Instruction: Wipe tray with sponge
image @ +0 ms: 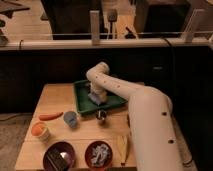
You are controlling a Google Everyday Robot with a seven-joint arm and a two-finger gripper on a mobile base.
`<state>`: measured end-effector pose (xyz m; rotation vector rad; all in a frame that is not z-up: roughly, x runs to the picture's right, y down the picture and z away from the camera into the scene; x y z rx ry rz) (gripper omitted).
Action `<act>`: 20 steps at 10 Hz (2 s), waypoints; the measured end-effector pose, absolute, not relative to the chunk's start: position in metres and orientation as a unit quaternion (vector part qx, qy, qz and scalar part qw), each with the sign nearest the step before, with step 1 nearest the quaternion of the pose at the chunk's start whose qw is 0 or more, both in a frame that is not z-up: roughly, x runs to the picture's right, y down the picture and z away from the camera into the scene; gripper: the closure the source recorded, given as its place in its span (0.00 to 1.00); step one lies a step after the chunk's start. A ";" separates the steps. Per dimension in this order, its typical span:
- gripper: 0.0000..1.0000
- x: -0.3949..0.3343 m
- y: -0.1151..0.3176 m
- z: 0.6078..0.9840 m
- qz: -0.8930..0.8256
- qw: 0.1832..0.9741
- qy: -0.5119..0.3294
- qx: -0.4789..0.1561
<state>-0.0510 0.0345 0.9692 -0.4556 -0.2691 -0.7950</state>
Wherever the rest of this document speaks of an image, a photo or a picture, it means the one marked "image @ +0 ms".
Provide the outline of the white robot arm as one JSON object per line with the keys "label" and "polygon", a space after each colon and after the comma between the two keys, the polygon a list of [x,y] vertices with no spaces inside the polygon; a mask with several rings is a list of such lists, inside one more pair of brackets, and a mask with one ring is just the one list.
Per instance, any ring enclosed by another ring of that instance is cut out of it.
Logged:
{"label": "white robot arm", "polygon": [[86,72],[92,89],[111,91],[128,101],[137,171],[184,171],[172,124],[170,98],[151,86],[108,75],[100,62]]}

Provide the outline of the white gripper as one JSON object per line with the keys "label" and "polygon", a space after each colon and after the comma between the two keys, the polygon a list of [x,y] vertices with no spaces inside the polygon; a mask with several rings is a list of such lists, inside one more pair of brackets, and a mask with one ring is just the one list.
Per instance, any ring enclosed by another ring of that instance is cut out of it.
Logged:
{"label": "white gripper", "polygon": [[107,101],[107,91],[95,83],[90,83],[90,93],[95,93],[101,102]]}

